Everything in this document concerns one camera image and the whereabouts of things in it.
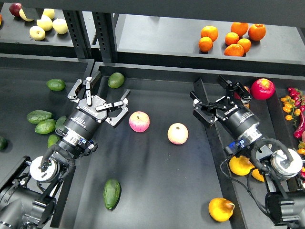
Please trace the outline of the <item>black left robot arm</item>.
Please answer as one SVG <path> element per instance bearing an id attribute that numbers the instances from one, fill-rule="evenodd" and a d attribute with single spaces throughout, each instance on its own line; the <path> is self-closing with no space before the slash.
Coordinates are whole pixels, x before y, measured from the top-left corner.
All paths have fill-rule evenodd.
<path id="1" fill-rule="evenodd" d="M 1 182 L 1 228 L 43 228 L 56 210 L 56 193 L 67 175 L 75 170 L 76 159 L 97 149 L 93 135 L 98 127 L 104 122 L 117 127 L 127 116 L 130 90 L 113 103 L 92 95 L 91 90 L 101 75 L 97 72 L 76 81 L 68 99 L 77 106 L 55 130 L 59 140 L 40 157 L 23 157 Z"/>

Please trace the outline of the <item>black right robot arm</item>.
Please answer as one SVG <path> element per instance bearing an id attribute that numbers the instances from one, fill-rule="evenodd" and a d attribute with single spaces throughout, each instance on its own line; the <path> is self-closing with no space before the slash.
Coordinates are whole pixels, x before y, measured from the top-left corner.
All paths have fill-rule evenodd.
<path id="1" fill-rule="evenodd" d="M 257 129 L 260 120 L 246 107 L 252 96 L 240 82 L 233 83 L 220 75 L 217 82 L 225 94 L 214 102 L 207 100 L 206 87 L 202 79 L 195 81 L 190 97 L 193 100 L 193 115 L 205 127 L 220 123 L 233 138 L 233 142 L 224 148 L 226 157 L 220 163 L 219 169 L 222 171 L 224 164 L 244 156 L 251 165 L 249 174 L 257 170 L 264 178 L 267 189 L 264 204 L 252 196 L 260 211 L 275 226 L 303 229 L 303 160 L 295 150 L 287 148 L 277 139 L 268 138 Z"/>

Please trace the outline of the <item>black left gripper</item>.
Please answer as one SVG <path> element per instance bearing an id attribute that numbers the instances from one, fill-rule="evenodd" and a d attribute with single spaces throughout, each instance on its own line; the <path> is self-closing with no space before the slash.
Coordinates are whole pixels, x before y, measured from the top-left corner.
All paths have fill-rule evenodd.
<path id="1" fill-rule="evenodd" d="M 130 89 L 124 92 L 119 101 L 108 104 L 99 96 L 91 95 L 91 89 L 101 76 L 102 73 L 97 71 L 84 80 L 78 79 L 67 95 L 70 101 L 78 103 L 75 110 L 64 122 L 64 138 L 69 143 L 76 143 L 75 140 L 72 140 L 73 137 L 78 141 L 82 139 L 91 140 L 103 121 L 116 128 L 129 113 L 127 97 L 131 93 Z M 79 93 L 82 90 L 84 90 L 84 95 L 80 98 Z M 117 110 L 120 110 L 117 116 L 109 116 L 109 113 Z"/>

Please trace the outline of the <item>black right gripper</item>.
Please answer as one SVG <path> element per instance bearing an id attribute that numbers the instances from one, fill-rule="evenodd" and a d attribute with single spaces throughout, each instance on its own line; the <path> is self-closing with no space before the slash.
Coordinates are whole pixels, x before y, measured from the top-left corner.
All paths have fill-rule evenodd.
<path id="1" fill-rule="evenodd" d="M 240 95 L 242 104 L 252 100 L 252 95 L 240 82 L 233 83 L 225 80 L 221 75 L 218 75 L 217 81 L 226 90 L 229 104 L 235 104 L 234 92 Z M 189 94 L 193 101 L 193 115 L 205 127 L 211 127 L 218 120 L 234 140 L 247 139 L 249 143 L 253 143 L 262 136 L 257 129 L 260 120 L 248 107 L 235 104 L 227 110 L 226 105 L 208 102 L 201 78 L 194 82 L 193 86 L 194 91 L 190 91 Z"/>

